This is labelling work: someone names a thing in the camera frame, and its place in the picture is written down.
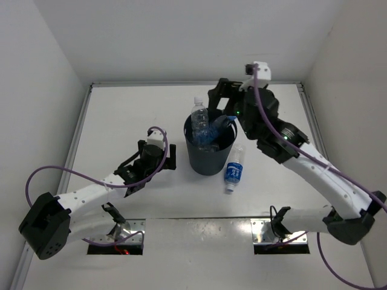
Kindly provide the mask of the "clear unlabelled plastic bottle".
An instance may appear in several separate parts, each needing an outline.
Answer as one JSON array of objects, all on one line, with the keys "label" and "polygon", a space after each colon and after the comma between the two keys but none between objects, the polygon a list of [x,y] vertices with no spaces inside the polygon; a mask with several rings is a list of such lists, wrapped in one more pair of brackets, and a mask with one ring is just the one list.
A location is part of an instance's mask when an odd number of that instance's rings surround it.
[{"label": "clear unlabelled plastic bottle", "polygon": [[210,146],[210,127],[208,111],[201,97],[194,97],[194,107],[191,111],[192,139],[197,147]]}]

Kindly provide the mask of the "blue cap water bottle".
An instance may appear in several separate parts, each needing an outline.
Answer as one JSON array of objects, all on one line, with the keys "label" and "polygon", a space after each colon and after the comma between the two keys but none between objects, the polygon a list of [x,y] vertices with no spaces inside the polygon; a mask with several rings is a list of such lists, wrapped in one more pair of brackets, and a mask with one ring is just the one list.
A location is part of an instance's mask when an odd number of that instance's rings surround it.
[{"label": "blue cap water bottle", "polygon": [[221,115],[209,125],[209,142],[215,141],[236,120],[236,116]]}]

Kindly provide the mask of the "white cap blue label bottle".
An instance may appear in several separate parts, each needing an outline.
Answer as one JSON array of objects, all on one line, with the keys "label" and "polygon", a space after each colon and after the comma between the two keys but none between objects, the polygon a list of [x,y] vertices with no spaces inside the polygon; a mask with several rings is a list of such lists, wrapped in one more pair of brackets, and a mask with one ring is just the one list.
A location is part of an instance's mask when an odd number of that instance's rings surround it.
[{"label": "white cap blue label bottle", "polygon": [[232,193],[235,187],[239,184],[242,171],[244,168],[244,158],[246,154],[246,148],[242,144],[234,144],[226,164],[226,170],[224,174],[225,190],[226,193]]}]

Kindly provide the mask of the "clear bottle orange blue label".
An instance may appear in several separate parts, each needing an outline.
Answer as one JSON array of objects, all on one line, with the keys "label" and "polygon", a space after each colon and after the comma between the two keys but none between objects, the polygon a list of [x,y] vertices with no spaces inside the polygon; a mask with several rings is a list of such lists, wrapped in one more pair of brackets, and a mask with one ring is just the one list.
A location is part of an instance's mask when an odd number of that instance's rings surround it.
[{"label": "clear bottle orange blue label", "polygon": [[219,145],[215,142],[206,145],[199,145],[198,149],[203,152],[217,152],[219,151]]}]

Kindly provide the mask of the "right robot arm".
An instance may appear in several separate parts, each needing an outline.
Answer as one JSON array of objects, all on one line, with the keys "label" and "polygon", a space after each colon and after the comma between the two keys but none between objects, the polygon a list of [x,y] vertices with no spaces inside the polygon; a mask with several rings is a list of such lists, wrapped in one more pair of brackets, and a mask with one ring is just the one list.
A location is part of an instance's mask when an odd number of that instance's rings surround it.
[{"label": "right robot arm", "polygon": [[285,239],[297,231],[327,233],[338,241],[355,245],[375,223],[386,196],[380,192],[367,194],[353,182],[335,174],[332,166],[295,125],[278,117],[279,101],[266,87],[258,89],[265,112],[256,105],[253,87],[242,88],[241,82],[221,78],[209,90],[209,109],[220,100],[228,100],[224,113],[236,116],[246,137],[255,140],[257,148],[267,157],[295,172],[317,190],[328,202],[321,209],[297,210],[282,207],[265,226],[271,238]]}]

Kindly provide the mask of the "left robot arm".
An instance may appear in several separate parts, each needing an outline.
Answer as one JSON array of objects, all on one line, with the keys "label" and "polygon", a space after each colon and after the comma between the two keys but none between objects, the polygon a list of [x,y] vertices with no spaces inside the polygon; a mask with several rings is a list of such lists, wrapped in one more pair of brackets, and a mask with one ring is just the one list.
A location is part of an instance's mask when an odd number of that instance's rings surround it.
[{"label": "left robot arm", "polygon": [[104,179],[93,179],[90,185],[69,193],[41,194],[30,205],[19,232],[41,260],[56,255],[71,238],[83,239],[80,230],[75,229],[76,218],[97,207],[110,215],[112,226],[108,233],[113,233],[125,219],[112,202],[142,190],[158,172],[175,170],[176,151],[176,146],[165,138],[159,142],[151,138],[140,140],[138,151]]}]

